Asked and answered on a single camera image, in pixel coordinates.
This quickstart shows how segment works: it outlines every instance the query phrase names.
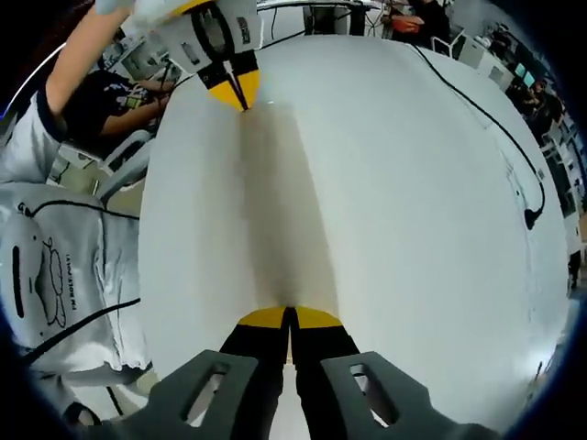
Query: hand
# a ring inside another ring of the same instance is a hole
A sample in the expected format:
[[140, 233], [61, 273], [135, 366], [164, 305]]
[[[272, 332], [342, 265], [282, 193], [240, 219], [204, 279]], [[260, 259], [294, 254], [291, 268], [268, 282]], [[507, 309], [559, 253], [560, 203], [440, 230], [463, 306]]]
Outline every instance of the hand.
[[112, 14], [118, 8], [126, 8], [128, 12], [135, 5], [135, 0], [95, 0], [95, 12], [101, 16]]

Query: black t-shirt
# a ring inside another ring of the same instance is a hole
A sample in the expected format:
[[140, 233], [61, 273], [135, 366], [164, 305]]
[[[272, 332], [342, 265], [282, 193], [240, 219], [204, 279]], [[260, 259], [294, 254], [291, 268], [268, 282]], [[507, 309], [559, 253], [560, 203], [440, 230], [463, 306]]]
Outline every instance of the black t-shirt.
[[431, 48], [432, 37], [437, 37], [450, 43], [450, 23], [444, 8], [436, 0], [428, 3], [414, 2], [414, 15], [422, 18], [423, 25], [417, 33], [394, 32], [393, 39], [412, 43], [425, 48]]
[[84, 147], [96, 142], [109, 116], [152, 101], [144, 88], [110, 71], [90, 73], [63, 110], [69, 136]]

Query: computer monitor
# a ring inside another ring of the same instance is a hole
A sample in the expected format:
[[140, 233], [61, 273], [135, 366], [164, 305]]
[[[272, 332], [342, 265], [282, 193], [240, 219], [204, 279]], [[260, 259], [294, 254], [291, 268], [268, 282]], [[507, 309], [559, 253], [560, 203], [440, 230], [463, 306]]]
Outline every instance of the computer monitor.
[[536, 79], [534, 79], [534, 77], [532, 76], [532, 73], [530, 73], [529, 71], [526, 72], [526, 75], [524, 75], [524, 84], [528, 87], [532, 87], [532, 84], [536, 81]]
[[526, 67], [524, 67], [524, 64], [522, 64], [520, 62], [520, 63], [518, 63], [517, 66], [515, 66], [515, 71], [514, 72], [520, 78], [524, 78], [524, 75], [526, 75]]

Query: gray plastic part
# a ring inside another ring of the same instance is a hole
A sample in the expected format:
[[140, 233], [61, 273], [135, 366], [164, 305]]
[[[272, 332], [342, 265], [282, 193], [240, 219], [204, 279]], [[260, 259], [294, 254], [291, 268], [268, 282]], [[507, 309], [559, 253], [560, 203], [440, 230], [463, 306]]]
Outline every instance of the gray plastic part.
[[[253, 357], [203, 351], [156, 384], [145, 408], [126, 419], [85, 428], [81, 434], [92, 440], [228, 440], [257, 364]], [[188, 412], [210, 377], [217, 373], [225, 376], [202, 424], [190, 426], [184, 421]]]
[[[389, 426], [374, 421], [368, 399], [351, 372], [357, 366], [384, 400], [371, 401], [371, 406], [391, 405], [397, 411], [397, 420]], [[457, 424], [436, 411], [424, 385], [375, 352], [325, 359], [322, 367], [337, 397], [348, 440], [499, 438], [496, 432], [483, 426]]]

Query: table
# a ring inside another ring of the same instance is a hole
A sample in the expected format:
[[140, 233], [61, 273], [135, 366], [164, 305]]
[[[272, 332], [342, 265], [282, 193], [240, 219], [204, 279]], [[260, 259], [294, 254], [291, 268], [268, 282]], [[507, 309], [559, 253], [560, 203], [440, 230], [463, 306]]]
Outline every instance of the table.
[[338, 314], [361, 350], [428, 386], [447, 416], [513, 421], [567, 312], [559, 201], [496, 85], [426, 54], [545, 173], [534, 229], [522, 215], [524, 198], [540, 200], [526, 163], [411, 48], [341, 36], [275, 45], [258, 53], [251, 111], [193, 79], [155, 140], [139, 275], [160, 377], [219, 348], [254, 309], [301, 303]]

